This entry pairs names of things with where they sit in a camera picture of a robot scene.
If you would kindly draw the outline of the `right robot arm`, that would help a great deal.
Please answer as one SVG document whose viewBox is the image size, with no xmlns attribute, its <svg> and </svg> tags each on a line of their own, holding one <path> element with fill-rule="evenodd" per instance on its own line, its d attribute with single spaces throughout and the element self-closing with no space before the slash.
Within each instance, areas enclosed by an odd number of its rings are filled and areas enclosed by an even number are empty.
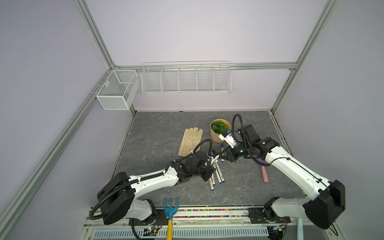
<svg viewBox="0 0 384 240">
<path fill-rule="evenodd" d="M 264 204 L 261 217 L 269 223 L 285 217 L 306 219 L 321 229 L 330 228 L 346 209 L 344 184 L 338 180 L 330 181 L 310 170 L 274 139 L 261 139 L 252 125 L 240 125 L 237 129 L 240 140 L 235 137 L 233 129 L 220 133 L 220 139 L 229 145 L 224 149 L 226 155 L 221 158 L 235 162 L 244 157 L 263 167 L 273 166 L 299 186 L 305 195 L 302 199 L 273 197 Z"/>
</svg>

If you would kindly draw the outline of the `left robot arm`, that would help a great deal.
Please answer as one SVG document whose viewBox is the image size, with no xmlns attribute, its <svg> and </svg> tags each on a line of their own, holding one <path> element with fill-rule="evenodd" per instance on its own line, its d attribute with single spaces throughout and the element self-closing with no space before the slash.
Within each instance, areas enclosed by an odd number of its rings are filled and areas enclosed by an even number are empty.
<svg viewBox="0 0 384 240">
<path fill-rule="evenodd" d="M 144 175 L 116 174 L 97 194 L 98 202 L 89 212 L 90 220 L 102 219 L 111 225 L 124 217 L 143 222 L 153 220 L 157 214 L 150 199 L 140 197 L 150 192 L 184 184 L 194 177 L 205 182 L 216 171 L 215 161 L 219 154 L 209 147 L 207 153 L 194 148 L 185 157 L 169 162 L 166 168 Z"/>
</svg>

